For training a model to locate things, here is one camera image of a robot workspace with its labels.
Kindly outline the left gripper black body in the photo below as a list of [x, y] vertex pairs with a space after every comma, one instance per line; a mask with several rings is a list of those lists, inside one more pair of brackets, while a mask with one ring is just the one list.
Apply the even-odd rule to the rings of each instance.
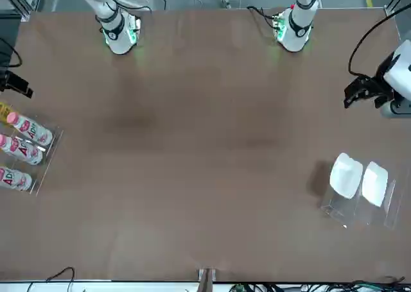
[[379, 76], [367, 76], [365, 98], [374, 101], [392, 101], [394, 99], [393, 88]]

